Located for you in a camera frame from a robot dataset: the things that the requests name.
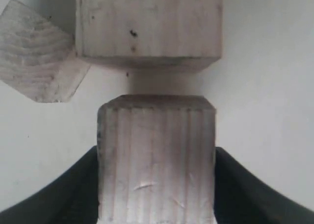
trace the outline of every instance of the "tilted wooden block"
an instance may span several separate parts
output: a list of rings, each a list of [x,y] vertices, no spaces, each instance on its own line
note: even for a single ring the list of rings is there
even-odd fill
[[[222,0],[77,0],[76,48],[133,70],[197,71],[221,57]]]
[[[203,97],[125,95],[98,112],[100,223],[211,224],[215,109]]]
[[[0,16],[0,79],[37,102],[68,101],[90,64],[74,39],[31,8],[11,0]]]

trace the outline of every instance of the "block top face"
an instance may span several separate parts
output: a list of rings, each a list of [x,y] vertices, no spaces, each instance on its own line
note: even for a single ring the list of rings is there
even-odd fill
[[[152,109],[190,109],[212,110],[214,107],[201,96],[174,96],[174,95],[122,95],[107,104],[107,109],[118,108],[152,108]]]
[[[222,0],[77,0],[79,56],[220,57]]]

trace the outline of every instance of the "wooden block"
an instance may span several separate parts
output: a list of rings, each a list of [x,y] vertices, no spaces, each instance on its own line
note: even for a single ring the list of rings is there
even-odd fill
[[[203,97],[121,96],[98,112],[100,223],[212,224],[215,109]]]
[[[91,62],[195,71],[221,57],[222,0],[77,0],[76,48]]]
[[[90,64],[74,39],[17,0],[0,16],[0,79],[37,102],[68,101]]]

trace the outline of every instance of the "dark spot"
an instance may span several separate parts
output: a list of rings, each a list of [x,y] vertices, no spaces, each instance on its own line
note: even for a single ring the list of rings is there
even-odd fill
[[[131,47],[131,51],[134,53],[134,52],[136,52],[136,46],[132,46]]]
[[[137,38],[137,33],[132,29],[130,30],[130,34],[133,36],[133,38]]]

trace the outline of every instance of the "white wall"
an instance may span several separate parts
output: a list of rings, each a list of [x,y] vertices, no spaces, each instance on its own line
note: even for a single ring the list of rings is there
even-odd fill
[[[75,0],[21,1],[74,32]],[[224,0],[223,59],[198,75],[148,80],[92,67],[63,104],[34,103],[0,82],[0,210],[95,145],[98,108],[125,93],[205,95],[218,110],[217,144],[314,210],[313,11],[314,0]]]

